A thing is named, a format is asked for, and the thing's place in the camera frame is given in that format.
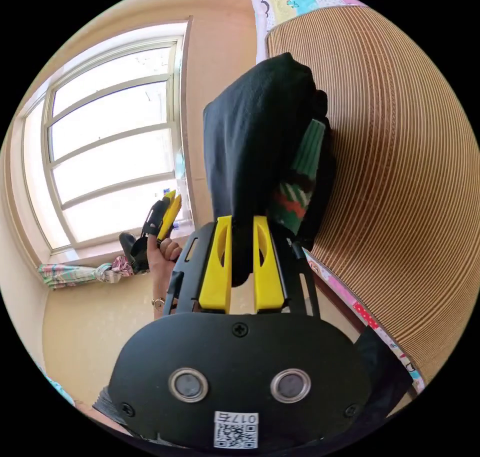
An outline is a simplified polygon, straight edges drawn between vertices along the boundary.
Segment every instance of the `window frame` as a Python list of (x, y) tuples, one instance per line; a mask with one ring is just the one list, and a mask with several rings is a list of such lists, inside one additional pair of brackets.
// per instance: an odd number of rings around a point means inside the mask
[[(102, 195), (107, 195), (115, 191), (136, 187), (138, 185), (149, 184), (154, 182), (162, 182), (162, 181), (176, 178), (175, 156), (177, 155), (177, 152), (181, 150), (183, 147), (182, 136), (181, 136), (180, 82), (181, 82), (181, 67), (182, 67), (182, 53), (183, 53), (184, 40), (185, 40), (185, 37), (183, 35), (144, 38), (141, 40), (137, 40), (135, 42), (118, 45), (108, 50), (105, 50), (103, 52), (100, 52), (97, 55), (94, 55), (86, 59), (85, 61), (79, 63), (78, 65), (76, 65), (74, 68), (66, 72), (64, 75), (62, 75), (58, 79), (55, 79), (53, 82), (50, 82), (45, 93), (39, 96), (39, 98), (36, 99), (35, 102), (30, 106), (28, 111), (22, 116), (21, 165), (22, 165), (23, 181), (25, 184), (25, 189), (26, 189), (30, 209), (38, 225), (38, 229), (40, 230), (43, 240), (50, 251), (51, 256), (61, 254), (70, 250), (76, 251), (76, 250), (91, 248), (93, 246), (98, 246), (102, 244), (108, 244), (118, 239), (118, 233), (116, 232), (116, 233), (104, 235), (101, 237), (96, 237), (89, 240), (84, 240), (80, 242), (77, 241), (63, 214), (63, 210), (70, 208), (73, 205), (77, 205), (82, 202), (86, 202), (88, 200), (94, 199), (96, 197), (100, 197)], [(55, 92), (61, 87), (63, 87), (65, 84), (67, 84), (68, 82), (75, 79), (76, 77), (82, 75), (83, 73), (99, 65), (102, 65), (106, 62), (110, 62), (119, 57), (127, 56), (137, 52), (161, 49), (166, 47), (170, 47), (167, 73), (156, 74), (153, 76), (147, 76), (147, 77), (142, 77), (134, 80), (123, 81), (119, 84), (110, 86), (106, 89), (102, 89), (100, 91), (94, 92), (78, 100), (74, 104), (70, 105), (66, 109), (59, 112), (57, 115), (55, 116), (53, 115), (53, 104), (54, 104)], [(128, 89), (138, 85), (145, 85), (145, 84), (150, 84), (155, 82), (166, 82), (166, 95), (167, 95), (167, 114), (166, 114), (167, 122), (166, 123), (151, 125), (147, 127), (139, 127), (139, 128), (124, 131), (118, 134), (109, 135), (101, 140), (97, 140), (90, 144), (84, 145), (83, 147), (76, 149), (70, 152), (69, 154), (64, 155), (56, 160), (52, 159), (52, 145), (51, 145), (52, 139), (51, 139), (50, 129), (55, 122), (59, 121), (62, 117), (73, 112), (74, 110), (90, 102), (93, 102), (103, 96), (112, 94), (113, 92), (118, 92), (123, 89)], [(26, 121), (26, 118), (36, 108), (37, 105), (43, 105), (40, 138), (41, 138), (41, 154), (42, 154), (41, 159), (42, 159), (42, 166), (43, 166), (44, 176), (47, 184), (47, 189), (48, 189), (49, 197), (55, 209), (55, 213), (60, 222), (60, 225), (62, 226), (63, 231), (65, 232), (67, 238), (70, 241), (69, 245), (65, 245), (57, 248), (52, 248), (52, 246), (50, 245), (50, 242), (46, 238), (44, 230), (40, 226), (37, 213), (35, 212), (35, 209), (30, 197), (30, 191), (27, 185), (27, 178), (26, 178), (26, 172), (25, 172), (25, 148), (24, 148), (25, 121)], [(103, 187), (101, 189), (94, 190), (87, 194), (81, 195), (68, 202), (64, 202), (63, 204), (61, 203), (60, 196), (55, 183), (55, 178), (53, 175), (53, 170), (56, 166), (90, 149), (94, 149), (102, 145), (107, 145), (111, 142), (115, 142), (122, 138), (138, 135), (148, 131), (167, 129), (167, 128), (170, 129), (172, 152), (173, 152), (173, 159), (174, 159), (174, 169), (172, 171), (119, 182), (107, 187)], [(192, 222), (191, 212), (189, 212), (188, 217), (184, 218), (180, 223), (182, 224), (187, 222), (189, 223)], [(141, 232), (141, 226), (132, 228), (132, 229), (127, 229), (127, 232), (131, 232), (134, 235), (138, 235)]]

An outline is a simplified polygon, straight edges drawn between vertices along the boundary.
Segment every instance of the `person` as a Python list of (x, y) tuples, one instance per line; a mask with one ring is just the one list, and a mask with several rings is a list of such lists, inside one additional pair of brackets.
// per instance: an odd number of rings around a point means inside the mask
[[(172, 276), (172, 271), (175, 266), (175, 261), (182, 253), (182, 248), (170, 238), (164, 239), (160, 246), (157, 245), (157, 238), (154, 235), (149, 235), (147, 239), (147, 260), (150, 269), (152, 280), (152, 307), (153, 320), (160, 319), (163, 316), (163, 306), (165, 297)], [(108, 391), (108, 386), (105, 386), (101, 391), (93, 405), (88, 405), (81, 400), (73, 398), (73, 404), (84, 415), (101, 424), (110, 427), (116, 431), (130, 436), (142, 438), (130, 430), (120, 416), (119, 412), (113, 405)], [(172, 443), (166, 442), (158, 437), (156, 440), (149, 440), (161, 445), (179, 447)]]

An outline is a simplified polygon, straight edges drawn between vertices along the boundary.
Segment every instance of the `sock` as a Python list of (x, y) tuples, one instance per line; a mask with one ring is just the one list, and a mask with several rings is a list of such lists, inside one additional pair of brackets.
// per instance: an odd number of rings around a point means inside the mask
[(273, 192), (268, 207), (267, 216), (295, 235), (299, 231), (315, 189), (324, 132), (325, 125), (312, 119), (291, 168)]

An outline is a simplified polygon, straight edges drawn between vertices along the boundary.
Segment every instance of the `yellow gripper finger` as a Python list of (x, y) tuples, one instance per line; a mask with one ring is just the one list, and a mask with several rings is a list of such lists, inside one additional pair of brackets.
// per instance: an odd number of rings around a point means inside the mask
[(232, 216), (219, 217), (198, 303), (203, 310), (230, 312), (232, 293)]
[(256, 313), (280, 310), (283, 307), (284, 293), (277, 259), (269, 224), (263, 215), (253, 217), (253, 282)]

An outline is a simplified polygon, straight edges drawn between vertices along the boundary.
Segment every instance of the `qr code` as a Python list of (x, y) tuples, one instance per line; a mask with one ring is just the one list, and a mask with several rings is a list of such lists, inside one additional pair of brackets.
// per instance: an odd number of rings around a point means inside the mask
[(258, 414), (216, 412), (213, 446), (220, 449), (256, 449)]

